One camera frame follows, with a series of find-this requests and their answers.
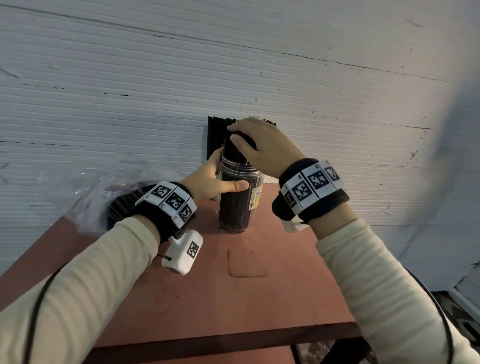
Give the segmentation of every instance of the sleeve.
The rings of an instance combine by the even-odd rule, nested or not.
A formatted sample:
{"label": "sleeve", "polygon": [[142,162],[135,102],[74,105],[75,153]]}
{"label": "sleeve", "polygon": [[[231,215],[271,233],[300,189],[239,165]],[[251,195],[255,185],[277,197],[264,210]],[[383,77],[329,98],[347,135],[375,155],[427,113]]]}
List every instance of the sleeve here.
{"label": "sleeve", "polygon": [[[380,363],[447,362],[445,329],[436,307],[365,221],[348,224],[316,247]],[[480,363],[470,342],[449,324],[453,363]]]}
{"label": "sleeve", "polygon": [[[30,363],[81,363],[157,252],[152,233],[127,218],[77,255],[44,297]],[[0,363],[22,362],[31,311],[47,279],[0,313]]]}

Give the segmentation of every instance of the yellow label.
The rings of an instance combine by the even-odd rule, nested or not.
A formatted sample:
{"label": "yellow label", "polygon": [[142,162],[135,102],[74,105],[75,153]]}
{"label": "yellow label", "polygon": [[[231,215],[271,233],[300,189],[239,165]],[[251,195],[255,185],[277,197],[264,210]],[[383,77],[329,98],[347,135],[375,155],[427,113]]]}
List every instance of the yellow label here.
{"label": "yellow label", "polygon": [[250,198],[250,206],[249,210],[253,210],[258,206],[260,203],[260,196],[262,195],[262,186],[255,188],[252,190],[252,196]]}

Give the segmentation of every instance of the wrist strap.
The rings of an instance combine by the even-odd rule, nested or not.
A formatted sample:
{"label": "wrist strap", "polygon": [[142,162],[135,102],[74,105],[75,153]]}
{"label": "wrist strap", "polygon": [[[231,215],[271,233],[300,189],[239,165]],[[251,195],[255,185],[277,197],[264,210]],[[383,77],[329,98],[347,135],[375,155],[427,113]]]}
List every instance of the wrist strap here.
{"label": "wrist strap", "polygon": [[272,203],[272,211],[286,221],[298,215],[308,222],[350,199],[340,176],[326,160],[299,160],[285,170],[279,183],[280,194]]}
{"label": "wrist strap", "polygon": [[178,182],[162,181],[143,195],[130,213],[143,215],[153,222],[161,241],[178,239],[194,218],[197,206],[190,191]]}

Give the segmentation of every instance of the table edge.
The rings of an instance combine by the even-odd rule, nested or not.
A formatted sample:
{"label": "table edge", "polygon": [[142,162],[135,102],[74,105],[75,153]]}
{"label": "table edge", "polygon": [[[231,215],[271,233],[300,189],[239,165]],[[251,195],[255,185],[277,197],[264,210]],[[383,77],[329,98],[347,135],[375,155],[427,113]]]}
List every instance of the table edge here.
{"label": "table edge", "polygon": [[360,337],[356,322],[242,332],[93,348],[84,364],[138,364],[201,355],[240,352],[323,340]]}

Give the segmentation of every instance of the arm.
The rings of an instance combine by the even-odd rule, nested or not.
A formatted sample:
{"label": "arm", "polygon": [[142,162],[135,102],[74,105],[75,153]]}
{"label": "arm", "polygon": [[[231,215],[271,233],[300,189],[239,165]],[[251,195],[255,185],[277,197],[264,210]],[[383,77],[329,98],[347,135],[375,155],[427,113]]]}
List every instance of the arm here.
{"label": "arm", "polygon": [[[268,123],[245,119],[229,127],[256,143],[257,150],[238,135],[231,140],[260,171],[279,178],[305,156]],[[334,276],[365,339],[381,363],[446,363],[442,320],[423,289],[390,254],[383,242],[358,219],[348,204],[309,221],[316,247]],[[480,363],[478,353],[450,324],[454,363]]]}
{"label": "arm", "polygon": [[[194,200],[242,191],[245,181],[218,181],[221,149],[181,183]],[[31,364],[75,364],[86,357],[117,307],[158,252],[160,236],[147,218],[118,222],[55,277],[37,319]],[[22,363],[28,323],[42,282],[0,313],[0,363]]]}

